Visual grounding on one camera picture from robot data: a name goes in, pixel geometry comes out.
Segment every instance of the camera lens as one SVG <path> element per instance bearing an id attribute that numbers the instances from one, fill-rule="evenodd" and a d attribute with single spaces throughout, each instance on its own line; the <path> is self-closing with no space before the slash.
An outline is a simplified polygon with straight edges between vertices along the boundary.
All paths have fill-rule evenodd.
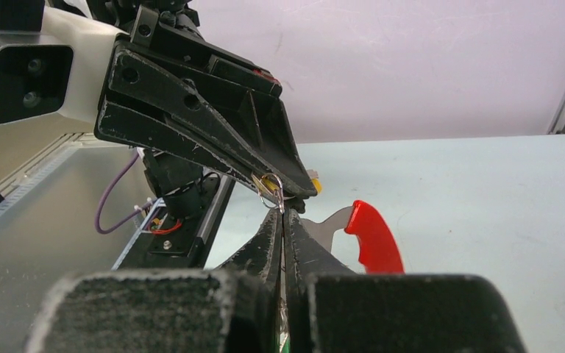
<path id="1" fill-rule="evenodd" d="M 44 71 L 44 62 L 40 59 L 32 59 L 27 64 L 27 72 L 33 76 L 39 76 Z"/>
<path id="2" fill-rule="evenodd" d="M 37 92 L 29 92 L 23 97 L 23 106 L 25 108 L 34 108 L 42 101 L 42 97 Z"/>

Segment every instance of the white wall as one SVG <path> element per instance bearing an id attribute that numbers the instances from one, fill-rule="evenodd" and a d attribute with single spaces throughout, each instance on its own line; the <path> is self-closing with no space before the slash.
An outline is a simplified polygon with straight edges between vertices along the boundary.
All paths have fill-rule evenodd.
<path id="1" fill-rule="evenodd" d="M 544 134 L 565 91 L 565 0 L 191 6 L 283 83 L 298 141 Z"/>

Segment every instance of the green object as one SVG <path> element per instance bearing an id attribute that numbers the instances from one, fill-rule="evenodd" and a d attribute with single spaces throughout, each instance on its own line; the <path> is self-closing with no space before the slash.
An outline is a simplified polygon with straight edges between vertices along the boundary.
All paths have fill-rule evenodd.
<path id="1" fill-rule="evenodd" d="M 280 351 L 280 353 L 289 353 L 289 339 L 288 338 L 285 340 L 285 345 L 282 346 L 282 350 Z"/>

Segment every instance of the red wire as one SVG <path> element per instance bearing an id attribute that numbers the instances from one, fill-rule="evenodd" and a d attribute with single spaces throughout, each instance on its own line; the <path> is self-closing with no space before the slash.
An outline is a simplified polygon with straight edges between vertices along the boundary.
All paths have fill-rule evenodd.
<path id="1" fill-rule="evenodd" d="M 172 233 L 173 231 L 179 229 L 182 225 L 183 225 L 183 223 L 181 223 L 181 220 L 177 220 L 177 223 L 174 225 L 174 227 L 172 227 L 170 229 L 153 230 L 152 234 L 154 234 L 154 235 L 168 235 L 168 234 Z"/>

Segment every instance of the camera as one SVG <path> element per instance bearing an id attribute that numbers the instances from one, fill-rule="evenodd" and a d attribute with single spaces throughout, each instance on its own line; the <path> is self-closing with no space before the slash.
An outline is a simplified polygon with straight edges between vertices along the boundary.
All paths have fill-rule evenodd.
<path id="1" fill-rule="evenodd" d="M 0 31 L 0 124 L 57 112 L 74 52 L 51 35 Z"/>

